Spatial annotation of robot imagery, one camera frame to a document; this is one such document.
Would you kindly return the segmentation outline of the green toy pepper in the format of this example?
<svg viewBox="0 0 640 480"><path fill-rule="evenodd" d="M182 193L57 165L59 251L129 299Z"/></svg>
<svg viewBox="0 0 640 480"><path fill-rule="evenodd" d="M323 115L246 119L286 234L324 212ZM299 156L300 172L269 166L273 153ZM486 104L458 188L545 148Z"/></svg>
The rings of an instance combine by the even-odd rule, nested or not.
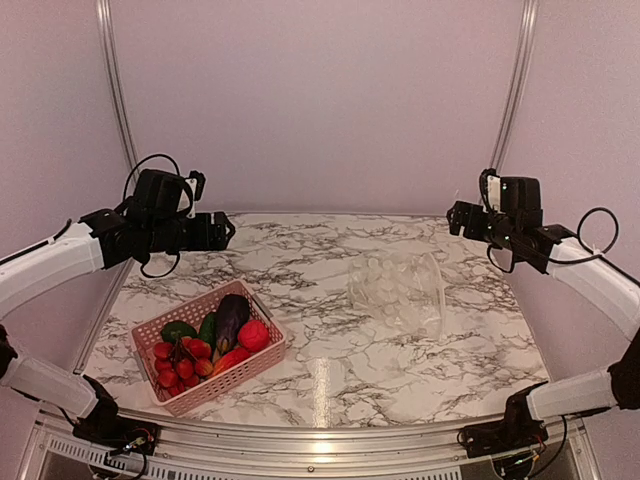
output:
<svg viewBox="0 0 640 480"><path fill-rule="evenodd" d="M197 330L184 321L167 322L161 329L161 338L164 342L175 344L177 340L184 337L196 338Z"/></svg>

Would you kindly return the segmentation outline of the purple toy eggplant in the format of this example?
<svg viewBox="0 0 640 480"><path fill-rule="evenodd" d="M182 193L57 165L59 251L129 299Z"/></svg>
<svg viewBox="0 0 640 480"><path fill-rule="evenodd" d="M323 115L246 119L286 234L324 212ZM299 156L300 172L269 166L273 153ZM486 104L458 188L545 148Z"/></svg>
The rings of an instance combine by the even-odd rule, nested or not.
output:
<svg viewBox="0 0 640 480"><path fill-rule="evenodd" d="M238 294L228 294L222 298L215 312L216 350L220 356L236 347L241 328L250 319L249 300Z"/></svg>

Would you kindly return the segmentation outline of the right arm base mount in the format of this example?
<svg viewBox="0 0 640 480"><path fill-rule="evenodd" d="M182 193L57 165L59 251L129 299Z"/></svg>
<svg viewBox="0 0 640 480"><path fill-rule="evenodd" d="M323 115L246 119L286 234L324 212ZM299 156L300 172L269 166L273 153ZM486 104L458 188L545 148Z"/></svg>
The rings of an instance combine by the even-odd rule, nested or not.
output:
<svg viewBox="0 0 640 480"><path fill-rule="evenodd" d="M514 426L506 420L483 422L462 427L457 441L469 458L505 453L541 444L549 436L543 423L533 421L524 426Z"/></svg>

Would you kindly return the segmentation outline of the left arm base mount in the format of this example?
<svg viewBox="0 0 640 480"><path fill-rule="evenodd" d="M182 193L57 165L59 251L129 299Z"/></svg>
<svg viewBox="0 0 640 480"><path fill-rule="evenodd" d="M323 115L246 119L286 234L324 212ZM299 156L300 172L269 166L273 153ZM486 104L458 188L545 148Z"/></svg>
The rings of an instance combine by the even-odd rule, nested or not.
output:
<svg viewBox="0 0 640 480"><path fill-rule="evenodd" d="M80 419L73 427L73 435L110 448L110 455L139 453L152 455L160 427L148 421L107 416L102 419Z"/></svg>

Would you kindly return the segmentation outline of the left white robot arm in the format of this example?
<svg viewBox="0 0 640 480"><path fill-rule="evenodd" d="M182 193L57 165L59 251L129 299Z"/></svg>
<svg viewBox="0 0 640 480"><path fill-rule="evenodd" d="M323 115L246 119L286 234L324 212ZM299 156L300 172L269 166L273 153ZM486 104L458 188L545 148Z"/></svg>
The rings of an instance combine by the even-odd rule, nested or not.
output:
<svg viewBox="0 0 640 480"><path fill-rule="evenodd" d="M128 260L146 265L152 254L223 251L235 228L223 212L195 210L205 177L193 171L145 169L132 195L68 223L58 234L1 261L1 313L74 278ZM1 384L29 399L45 401L75 416L75 436L122 446L148 436L153 425L119 416L118 405L96 380L39 360L1 335Z"/></svg>

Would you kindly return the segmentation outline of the pink perforated plastic basket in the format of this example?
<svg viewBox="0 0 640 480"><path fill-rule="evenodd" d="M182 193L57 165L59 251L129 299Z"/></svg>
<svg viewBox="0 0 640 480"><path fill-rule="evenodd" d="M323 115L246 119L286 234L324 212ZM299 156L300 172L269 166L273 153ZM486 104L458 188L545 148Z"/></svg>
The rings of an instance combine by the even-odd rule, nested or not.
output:
<svg viewBox="0 0 640 480"><path fill-rule="evenodd" d="M181 416L284 358L285 335L242 280L131 331L153 401Z"/></svg>

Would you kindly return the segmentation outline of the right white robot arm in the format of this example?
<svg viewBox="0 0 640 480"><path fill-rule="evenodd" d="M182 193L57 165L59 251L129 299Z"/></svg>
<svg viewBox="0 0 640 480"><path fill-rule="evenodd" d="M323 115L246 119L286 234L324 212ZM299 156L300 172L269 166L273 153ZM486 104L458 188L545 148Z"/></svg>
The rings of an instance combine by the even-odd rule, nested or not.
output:
<svg viewBox="0 0 640 480"><path fill-rule="evenodd" d="M639 282L590 248L579 231L543 222L540 184L530 177L479 176L480 201L456 201L446 214L454 236L511 254L509 272L525 263L569 286L599 309L629 345L608 367L568 379L541 382L508 397L501 419L468 425L459 442L471 457L547 440L546 419L591 416L612 408L639 407Z"/></svg>

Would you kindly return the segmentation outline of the clear zip top bag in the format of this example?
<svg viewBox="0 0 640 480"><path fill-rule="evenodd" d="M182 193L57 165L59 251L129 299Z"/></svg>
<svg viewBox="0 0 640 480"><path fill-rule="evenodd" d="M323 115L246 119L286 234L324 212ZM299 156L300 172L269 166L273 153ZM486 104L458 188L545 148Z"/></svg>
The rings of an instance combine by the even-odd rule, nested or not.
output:
<svg viewBox="0 0 640 480"><path fill-rule="evenodd" d="M439 266L430 253L369 252L348 270L352 306L389 328L440 340L446 301Z"/></svg>

